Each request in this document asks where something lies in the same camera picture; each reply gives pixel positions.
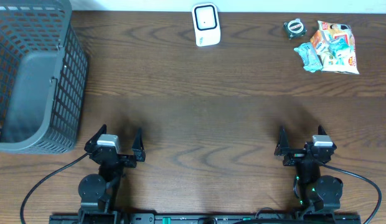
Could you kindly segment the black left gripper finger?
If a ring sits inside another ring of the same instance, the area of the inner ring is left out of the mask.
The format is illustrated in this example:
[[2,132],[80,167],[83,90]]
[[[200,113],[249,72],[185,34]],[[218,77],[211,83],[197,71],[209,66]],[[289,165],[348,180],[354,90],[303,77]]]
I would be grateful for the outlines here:
[[102,127],[87,141],[84,150],[86,152],[93,152],[97,147],[97,141],[102,134],[106,134],[106,124],[103,124]]
[[146,152],[144,150],[141,128],[137,130],[131,149],[133,151],[134,157],[138,162],[144,162],[146,160]]

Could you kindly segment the green wipes pack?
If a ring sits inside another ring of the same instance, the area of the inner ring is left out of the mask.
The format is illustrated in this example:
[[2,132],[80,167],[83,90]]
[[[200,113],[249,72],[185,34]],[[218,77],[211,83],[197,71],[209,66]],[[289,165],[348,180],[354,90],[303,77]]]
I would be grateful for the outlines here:
[[303,68],[307,72],[314,73],[322,70],[322,63],[310,42],[303,43],[300,46],[295,47],[294,51],[301,57],[303,61]]

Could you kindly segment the yellow white snack bag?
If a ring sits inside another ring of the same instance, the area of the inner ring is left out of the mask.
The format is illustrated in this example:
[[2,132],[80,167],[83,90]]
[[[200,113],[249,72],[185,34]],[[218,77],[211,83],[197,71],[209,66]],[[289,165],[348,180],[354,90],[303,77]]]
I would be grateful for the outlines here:
[[352,29],[347,24],[330,23],[318,21],[320,31],[323,32],[324,38],[328,41],[339,37],[345,38],[351,53],[344,58],[335,58],[329,51],[323,52],[320,56],[323,72],[351,73],[358,75],[357,60],[355,54],[355,37]]

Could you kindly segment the teal tissue packet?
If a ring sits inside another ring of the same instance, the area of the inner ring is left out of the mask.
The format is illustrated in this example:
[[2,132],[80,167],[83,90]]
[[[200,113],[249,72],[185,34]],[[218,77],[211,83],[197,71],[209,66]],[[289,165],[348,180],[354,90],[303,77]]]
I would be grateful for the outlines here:
[[335,58],[344,58],[351,53],[351,48],[349,47],[345,38],[339,37],[329,41],[328,51]]

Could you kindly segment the orange snack packet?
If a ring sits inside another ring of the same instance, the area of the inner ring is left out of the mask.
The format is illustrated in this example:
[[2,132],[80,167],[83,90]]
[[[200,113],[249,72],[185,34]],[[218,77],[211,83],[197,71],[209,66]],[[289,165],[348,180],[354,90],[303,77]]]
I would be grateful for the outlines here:
[[314,50],[318,55],[321,55],[323,52],[328,51],[329,43],[324,38],[323,32],[320,30],[317,30],[310,38],[310,43],[312,44]]

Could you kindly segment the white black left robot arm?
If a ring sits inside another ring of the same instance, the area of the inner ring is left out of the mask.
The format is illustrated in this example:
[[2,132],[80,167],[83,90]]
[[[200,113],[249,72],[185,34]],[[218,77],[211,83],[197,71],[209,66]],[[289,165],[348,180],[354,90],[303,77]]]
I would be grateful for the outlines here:
[[138,129],[131,147],[132,154],[120,153],[117,135],[107,134],[104,124],[85,144],[87,156],[99,165],[97,174],[85,176],[78,186],[81,198],[78,223],[128,223],[128,216],[115,210],[114,204],[125,168],[144,162],[142,130]]

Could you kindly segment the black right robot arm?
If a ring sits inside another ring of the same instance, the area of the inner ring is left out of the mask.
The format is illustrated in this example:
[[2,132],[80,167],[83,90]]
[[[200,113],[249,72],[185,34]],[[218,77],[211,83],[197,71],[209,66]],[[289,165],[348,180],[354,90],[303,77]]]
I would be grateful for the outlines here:
[[310,215],[332,216],[340,208],[342,180],[320,173],[320,167],[331,160],[336,149],[337,146],[322,126],[302,148],[292,148],[284,127],[280,128],[274,155],[283,157],[284,166],[296,169],[293,192],[301,208],[294,213],[295,218],[303,220]]

